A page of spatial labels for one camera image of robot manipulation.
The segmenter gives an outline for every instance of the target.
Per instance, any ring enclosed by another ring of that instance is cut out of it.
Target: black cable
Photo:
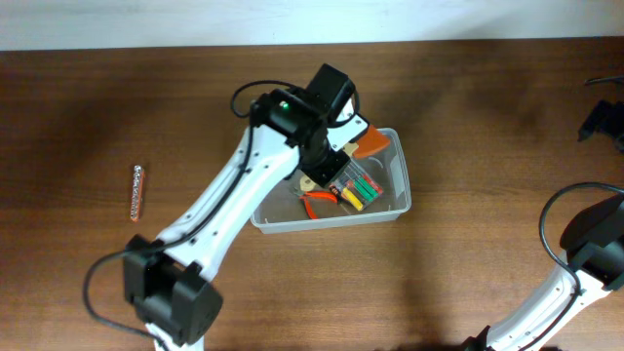
[[[232,99],[230,100],[230,109],[232,110],[232,112],[234,112],[234,114],[236,115],[236,117],[239,118],[245,118],[248,117],[250,115],[250,111],[247,111],[247,113],[241,113],[236,109],[236,106],[234,105],[234,103],[236,102],[236,98],[238,97],[238,95],[243,92],[245,89],[253,87],[253,86],[258,86],[258,85],[265,85],[265,84],[274,84],[274,85],[281,85],[281,86],[285,86],[285,87],[289,87],[291,89],[300,89],[298,86],[296,86],[295,84],[291,84],[288,82],[283,82],[283,81],[279,81],[279,80],[259,80],[259,81],[254,81],[251,83],[247,83],[246,85],[240,87],[239,89],[237,89],[234,94],[232,95]]]
[[[148,331],[142,331],[142,330],[139,330],[137,328],[133,328],[133,327],[130,327],[130,326],[123,325],[121,323],[114,322],[114,321],[112,321],[110,319],[107,319],[107,318],[99,315],[99,313],[96,312],[96,310],[94,309],[93,304],[91,303],[91,300],[89,298],[89,286],[91,284],[91,280],[92,280],[94,274],[96,273],[96,271],[100,267],[102,267],[103,264],[105,264],[107,262],[110,262],[110,261],[118,259],[118,258],[122,258],[122,257],[124,257],[124,256],[126,256],[128,254],[156,254],[156,253],[160,253],[160,252],[162,252],[162,251],[164,251],[166,249],[169,249],[169,248],[178,246],[180,244],[186,243],[187,241],[191,240],[194,236],[196,236],[197,233],[199,233],[208,224],[208,222],[210,222],[210,220],[215,216],[215,214],[220,210],[220,208],[223,206],[225,201],[227,201],[227,199],[229,198],[230,194],[234,191],[234,189],[236,188],[236,186],[240,182],[241,178],[245,174],[246,169],[247,169],[247,165],[249,164],[250,157],[252,155],[252,145],[253,145],[253,143],[254,143],[254,127],[252,127],[251,124],[250,124],[250,126],[249,126],[249,141],[247,143],[247,153],[245,154],[245,159],[243,160],[243,164],[240,166],[240,169],[239,169],[238,173],[234,177],[234,180],[232,181],[230,186],[225,190],[225,192],[223,193],[223,195],[221,196],[219,201],[216,203],[216,205],[210,211],[210,213],[204,219],[202,219],[202,221],[195,228],[193,228],[189,233],[187,233],[186,235],[182,235],[179,239],[173,240],[172,242],[167,243],[167,244],[162,245],[162,246],[159,246],[159,247],[147,248],[147,249],[138,249],[138,250],[123,250],[123,251],[120,251],[120,252],[117,252],[117,253],[107,254],[107,255],[103,256],[102,258],[98,259],[94,264],[91,265],[91,267],[89,267],[89,270],[87,271],[87,274],[85,275],[85,280],[84,280],[83,286],[82,286],[82,300],[83,300],[83,303],[85,305],[85,308],[87,309],[87,313],[89,313],[89,315],[94,320],[104,324],[105,326],[108,326],[108,327],[111,327],[113,329],[116,329],[118,331],[129,332],[129,333],[140,335],[140,336],[143,336],[143,337],[152,338],[152,339],[156,340],[156,342],[159,344],[159,346],[162,347],[165,351],[169,351],[169,348],[167,347],[165,341],[160,336],[158,336],[156,334],[153,334],[151,332],[148,332]]]
[[[576,286],[574,287],[574,293],[572,294],[570,301],[567,303],[567,305],[559,314],[559,316],[555,318],[553,323],[551,323],[537,338],[535,338],[532,342],[530,342],[525,347],[521,348],[519,351],[527,351],[529,348],[531,348],[533,345],[535,345],[537,342],[543,339],[564,318],[567,312],[572,308],[572,305],[574,305],[574,302],[576,302],[576,299],[583,294],[581,281],[576,275],[576,272],[574,272],[565,262],[563,262],[560,258],[558,258],[557,255],[553,253],[552,249],[550,248],[550,245],[548,245],[548,240],[546,239],[544,226],[546,223],[546,215],[548,214],[548,211],[553,206],[555,201],[557,201],[557,199],[559,199],[562,195],[566,194],[569,191],[576,190],[576,189],[584,189],[584,188],[597,188],[601,190],[612,191],[618,194],[624,194],[624,188],[620,188],[614,185],[609,185],[609,184],[600,183],[600,182],[581,182],[581,183],[576,183],[573,185],[566,186],[565,188],[559,190],[558,192],[555,193],[555,195],[553,195],[548,200],[546,205],[544,205],[544,208],[542,209],[542,213],[539,216],[539,239],[541,240],[542,246],[546,250],[546,253],[557,264],[559,264],[567,273],[569,273],[569,275],[572,276],[572,278],[574,279],[574,284],[576,284]]]
[[[604,78],[592,78],[585,81],[585,85],[594,85],[600,83],[613,83],[624,85],[624,75],[604,77]]]

